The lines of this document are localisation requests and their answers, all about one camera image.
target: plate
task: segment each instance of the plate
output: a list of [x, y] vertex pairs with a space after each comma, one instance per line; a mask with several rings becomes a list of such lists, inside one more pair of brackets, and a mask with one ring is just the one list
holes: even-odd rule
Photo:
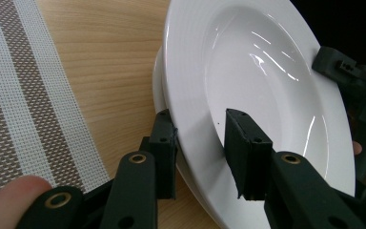
[[163, 94], [188, 166], [183, 177], [221, 227], [269, 227], [262, 201], [236, 198], [221, 143], [227, 108], [248, 113], [276, 151], [304, 155], [332, 187], [354, 193], [352, 141], [338, 88], [310, 68], [318, 48], [286, 0], [171, 2]]

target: wooden table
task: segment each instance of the wooden table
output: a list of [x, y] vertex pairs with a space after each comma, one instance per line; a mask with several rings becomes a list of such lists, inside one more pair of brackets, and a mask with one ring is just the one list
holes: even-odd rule
[[[152, 70], [168, 0], [38, 0], [76, 100], [111, 177], [151, 132]], [[159, 228], [217, 228], [180, 175]]]

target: woven placemat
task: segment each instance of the woven placemat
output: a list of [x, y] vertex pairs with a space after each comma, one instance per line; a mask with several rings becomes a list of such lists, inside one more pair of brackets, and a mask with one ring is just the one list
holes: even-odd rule
[[0, 0], [0, 188], [22, 175], [109, 180], [34, 0]]

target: white plate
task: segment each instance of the white plate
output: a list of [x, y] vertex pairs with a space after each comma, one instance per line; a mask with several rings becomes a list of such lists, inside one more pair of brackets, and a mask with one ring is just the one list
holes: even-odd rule
[[221, 144], [227, 108], [250, 114], [276, 151], [304, 155], [331, 186], [354, 193], [341, 97], [310, 69], [318, 47], [287, 0], [171, 2], [163, 92], [190, 169], [183, 177], [222, 227], [269, 227], [263, 202], [236, 199]]

